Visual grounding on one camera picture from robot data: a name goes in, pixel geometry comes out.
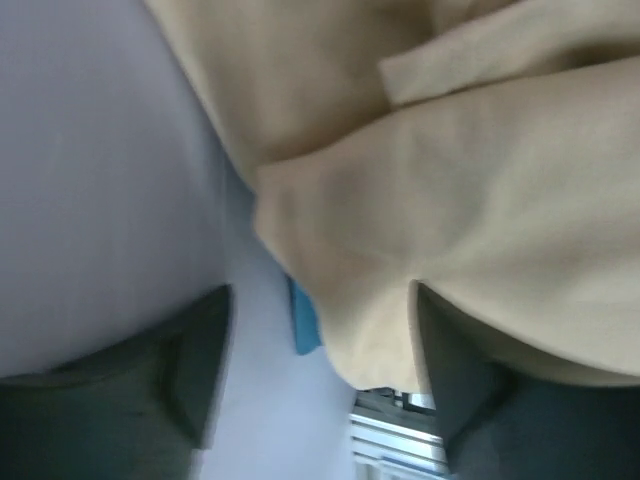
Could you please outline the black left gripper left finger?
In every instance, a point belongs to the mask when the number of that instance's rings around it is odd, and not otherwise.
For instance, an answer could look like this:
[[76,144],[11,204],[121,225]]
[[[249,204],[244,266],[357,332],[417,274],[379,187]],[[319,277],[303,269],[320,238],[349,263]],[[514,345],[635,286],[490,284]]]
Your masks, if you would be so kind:
[[208,445],[233,291],[49,371],[1,380],[4,479],[187,479]]

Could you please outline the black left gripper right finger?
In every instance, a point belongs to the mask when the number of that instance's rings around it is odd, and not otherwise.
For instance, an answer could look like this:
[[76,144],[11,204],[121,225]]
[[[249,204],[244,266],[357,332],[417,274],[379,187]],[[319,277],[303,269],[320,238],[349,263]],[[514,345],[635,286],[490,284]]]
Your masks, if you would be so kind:
[[494,360],[504,334],[425,286],[417,323],[457,479],[636,479],[639,389],[537,378]]

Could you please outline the tan beige t shirt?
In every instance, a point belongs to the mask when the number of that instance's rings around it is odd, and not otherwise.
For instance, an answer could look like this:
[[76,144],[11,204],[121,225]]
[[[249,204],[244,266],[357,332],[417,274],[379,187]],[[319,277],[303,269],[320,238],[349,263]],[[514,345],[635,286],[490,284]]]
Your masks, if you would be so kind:
[[635,1],[152,1],[353,387],[427,392],[417,291],[492,359],[639,382]]

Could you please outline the blue folded t shirt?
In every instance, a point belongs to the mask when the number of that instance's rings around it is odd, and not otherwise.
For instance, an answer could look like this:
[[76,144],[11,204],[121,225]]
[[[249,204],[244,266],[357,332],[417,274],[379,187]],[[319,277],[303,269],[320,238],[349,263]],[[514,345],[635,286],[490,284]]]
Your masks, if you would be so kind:
[[322,345],[318,317],[307,293],[291,277],[287,281],[295,350],[305,356]]

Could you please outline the aluminium frame rail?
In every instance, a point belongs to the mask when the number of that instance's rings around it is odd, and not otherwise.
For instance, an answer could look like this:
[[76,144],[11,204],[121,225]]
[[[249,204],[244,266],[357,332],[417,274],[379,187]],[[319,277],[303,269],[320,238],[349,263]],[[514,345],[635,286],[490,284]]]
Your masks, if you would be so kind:
[[358,479],[451,477],[429,394],[390,388],[358,392],[350,414],[350,438]]

